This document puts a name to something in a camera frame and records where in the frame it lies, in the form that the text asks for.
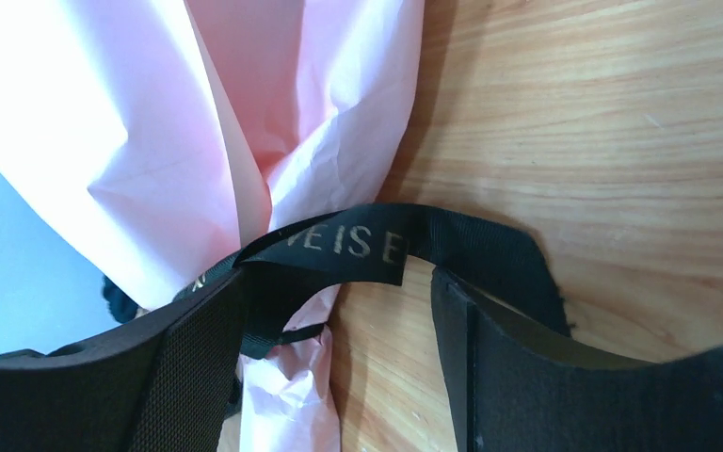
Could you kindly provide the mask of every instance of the pink paper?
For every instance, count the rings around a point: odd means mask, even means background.
[[[409,118],[423,0],[4,7],[0,171],[144,308],[267,230],[373,200]],[[244,451],[339,450],[328,330],[242,362]]]

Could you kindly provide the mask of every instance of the wooden table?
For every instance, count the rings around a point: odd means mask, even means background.
[[[427,0],[380,198],[529,230],[582,342],[651,361],[723,344],[723,1]],[[342,291],[345,451],[456,450],[431,269]]]

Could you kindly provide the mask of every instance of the wooden surface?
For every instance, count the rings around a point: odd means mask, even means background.
[[[723,1],[427,0],[381,199],[532,232],[580,341],[652,361],[723,344]],[[344,451],[456,450],[431,269],[340,296]]]

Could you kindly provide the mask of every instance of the blue surface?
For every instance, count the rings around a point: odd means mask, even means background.
[[[116,327],[101,284],[0,174],[0,353],[47,353]]]

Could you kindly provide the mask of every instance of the wrapping paper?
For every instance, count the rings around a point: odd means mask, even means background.
[[[252,238],[375,198],[423,0],[0,1],[0,171],[143,308]],[[287,325],[328,318],[329,288]],[[244,451],[339,450],[330,331],[242,358]]]

